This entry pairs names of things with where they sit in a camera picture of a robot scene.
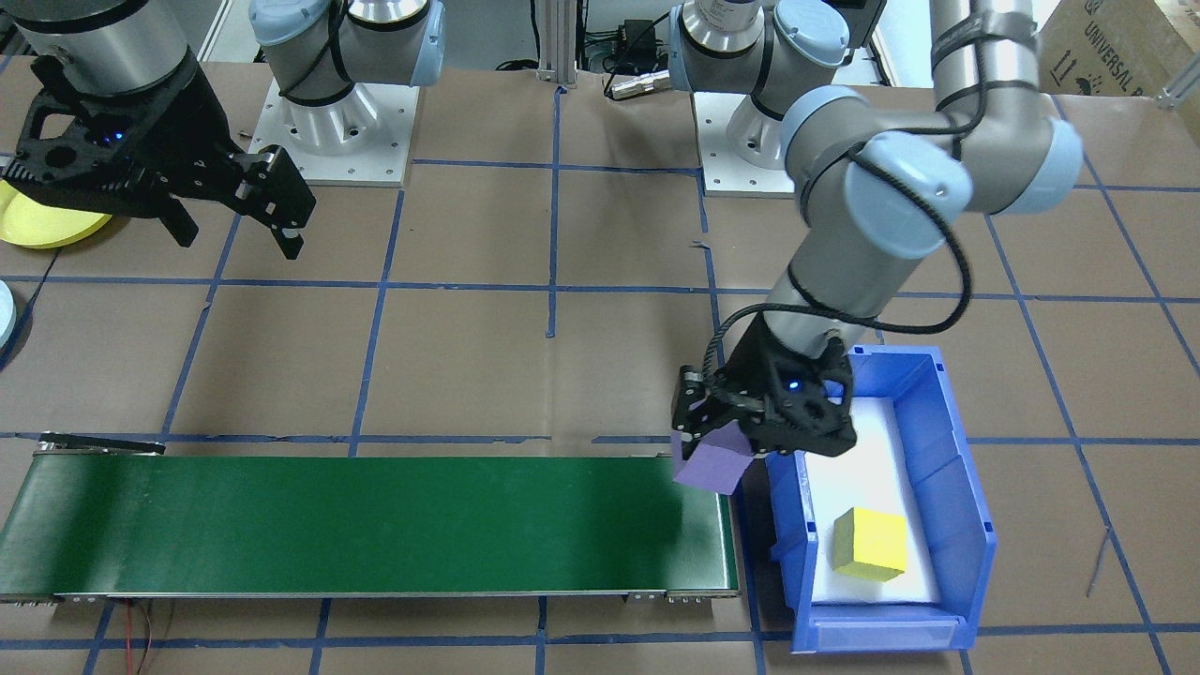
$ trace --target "conveyor belt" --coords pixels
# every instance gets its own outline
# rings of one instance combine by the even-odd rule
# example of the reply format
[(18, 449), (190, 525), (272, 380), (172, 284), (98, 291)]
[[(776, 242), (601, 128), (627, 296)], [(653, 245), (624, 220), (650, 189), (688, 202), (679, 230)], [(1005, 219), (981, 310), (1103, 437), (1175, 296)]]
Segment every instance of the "conveyor belt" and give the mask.
[(0, 599), (732, 595), (728, 503), (658, 458), (38, 455)]

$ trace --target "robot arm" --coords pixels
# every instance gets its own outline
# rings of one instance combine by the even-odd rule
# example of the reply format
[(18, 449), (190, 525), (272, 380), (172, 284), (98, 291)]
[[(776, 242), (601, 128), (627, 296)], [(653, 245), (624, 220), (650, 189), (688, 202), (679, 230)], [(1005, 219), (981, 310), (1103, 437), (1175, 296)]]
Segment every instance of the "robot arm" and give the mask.
[[(174, 16), (155, 0), (2, 0), (41, 54), (4, 178), (48, 205), (155, 217), (191, 245), (176, 197), (215, 201), (266, 225), (288, 258), (316, 199), (277, 147), (244, 154)], [(52, 115), (72, 118), (58, 137)]]
[(671, 11), (671, 85), (748, 94), (782, 120), (803, 94), (833, 82), (850, 54), (850, 28), (821, 0), (689, 0)]
[(355, 83), (427, 86), (442, 74), (440, 0), (253, 0), (250, 22), (284, 98), (308, 107)]
[[(877, 112), (840, 86), (791, 107), (785, 168), (811, 231), (767, 301), (722, 325), (703, 369), (680, 370), (679, 459), (744, 470), (772, 452), (852, 448), (847, 346), (866, 328), (944, 330), (970, 301), (970, 269), (948, 223), (965, 210), (1046, 210), (1072, 189), (1082, 145), (1069, 124), (1042, 113), (1031, 12), (1030, 0), (932, 2), (936, 113)], [(943, 240), (962, 274), (954, 312), (919, 327), (875, 318)], [(713, 371), (721, 335), (744, 316), (754, 316), (748, 331)], [(706, 485), (731, 491), (739, 477)]]
[(344, 156), (388, 143), (380, 106), (359, 84), (434, 84), (444, 16), (440, 0), (254, 0), (250, 22), (280, 86), (286, 144)]

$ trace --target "blue plastic bin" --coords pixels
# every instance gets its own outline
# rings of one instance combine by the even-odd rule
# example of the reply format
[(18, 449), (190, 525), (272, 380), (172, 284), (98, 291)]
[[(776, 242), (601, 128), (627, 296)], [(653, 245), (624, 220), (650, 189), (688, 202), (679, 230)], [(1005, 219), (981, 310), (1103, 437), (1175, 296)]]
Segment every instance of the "blue plastic bin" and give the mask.
[(767, 459), (793, 652), (936, 651), (974, 645), (996, 533), (936, 347), (858, 346), (854, 394), (890, 399), (929, 545), (937, 604), (812, 603), (817, 525), (804, 453)]

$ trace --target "white foam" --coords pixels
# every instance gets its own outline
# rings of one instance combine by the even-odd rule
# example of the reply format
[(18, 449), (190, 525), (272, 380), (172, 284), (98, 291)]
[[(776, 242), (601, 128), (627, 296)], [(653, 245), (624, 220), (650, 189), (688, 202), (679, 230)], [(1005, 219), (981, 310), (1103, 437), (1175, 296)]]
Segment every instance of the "white foam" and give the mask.
[[(852, 410), (858, 444), (838, 458), (805, 454), (817, 566), (812, 586), (816, 604), (937, 603), (937, 579), (925, 545), (917, 498), (908, 483), (900, 430), (890, 399), (856, 398)], [(853, 507), (907, 519), (908, 563), (904, 574), (877, 583), (833, 571), (834, 521)]]

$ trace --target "yellow plate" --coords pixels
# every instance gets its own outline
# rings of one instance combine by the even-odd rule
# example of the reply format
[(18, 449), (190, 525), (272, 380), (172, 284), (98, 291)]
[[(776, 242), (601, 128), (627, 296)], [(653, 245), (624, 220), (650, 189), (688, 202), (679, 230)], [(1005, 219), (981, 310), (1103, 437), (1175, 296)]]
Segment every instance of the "yellow plate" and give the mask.
[(110, 217), (43, 207), (0, 180), (0, 241), (26, 249), (56, 249), (96, 232)]

